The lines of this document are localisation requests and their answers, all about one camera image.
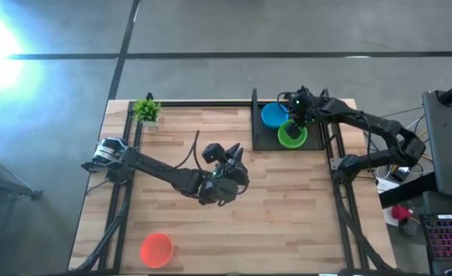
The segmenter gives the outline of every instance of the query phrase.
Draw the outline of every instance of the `blue bowl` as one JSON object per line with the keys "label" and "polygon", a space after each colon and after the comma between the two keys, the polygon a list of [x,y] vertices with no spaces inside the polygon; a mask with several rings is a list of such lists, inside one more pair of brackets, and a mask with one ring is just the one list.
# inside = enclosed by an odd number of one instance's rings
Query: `blue bowl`
{"label": "blue bowl", "polygon": [[281,104],[269,103],[262,109],[262,121],[270,129],[278,129],[288,119],[287,108]]}

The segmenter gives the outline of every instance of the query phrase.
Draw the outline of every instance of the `small green plant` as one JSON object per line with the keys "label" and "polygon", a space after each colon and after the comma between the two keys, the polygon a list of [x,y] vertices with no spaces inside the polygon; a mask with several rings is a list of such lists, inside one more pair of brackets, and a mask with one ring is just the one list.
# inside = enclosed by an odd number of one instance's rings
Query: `small green plant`
{"label": "small green plant", "polygon": [[154,100],[137,100],[133,108],[134,117],[140,122],[156,122],[161,109],[162,105]]}

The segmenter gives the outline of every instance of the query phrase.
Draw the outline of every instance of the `red bowl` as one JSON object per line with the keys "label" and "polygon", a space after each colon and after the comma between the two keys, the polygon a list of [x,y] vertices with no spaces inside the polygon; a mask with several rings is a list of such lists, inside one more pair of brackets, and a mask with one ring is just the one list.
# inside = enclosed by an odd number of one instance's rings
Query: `red bowl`
{"label": "red bowl", "polygon": [[160,268],[172,258],[173,245],[162,233],[149,234],[141,244],[141,260],[150,268]]}

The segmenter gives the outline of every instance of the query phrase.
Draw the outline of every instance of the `red object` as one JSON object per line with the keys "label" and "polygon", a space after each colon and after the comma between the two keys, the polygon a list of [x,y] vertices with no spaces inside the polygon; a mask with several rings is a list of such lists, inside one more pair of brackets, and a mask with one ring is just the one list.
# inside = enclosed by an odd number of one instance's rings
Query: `red object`
{"label": "red object", "polygon": [[160,268],[172,258],[173,245],[162,233],[148,235],[141,244],[141,260],[150,268]]}
{"label": "red object", "polygon": [[391,216],[394,219],[401,221],[402,219],[408,219],[409,217],[411,217],[411,213],[401,206],[393,206],[393,208],[391,209]]}

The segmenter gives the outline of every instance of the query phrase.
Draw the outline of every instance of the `green bowl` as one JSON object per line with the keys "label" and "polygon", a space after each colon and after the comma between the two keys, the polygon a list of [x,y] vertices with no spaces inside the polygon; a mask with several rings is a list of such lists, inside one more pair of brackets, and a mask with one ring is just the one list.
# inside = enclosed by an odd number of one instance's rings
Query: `green bowl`
{"label": "green bowl", "polygon": [[301,135],[296,139],[293,139],[287,134],[286,127],[294,123],[294,120],[287,120],[283,124],[280,125],[279,131],[277,131],[277,138],[279,138],[279,143],[286,149],[296,149],[306,142],[306,138],[308,137],[308,129],[306,127],[301,129]]}

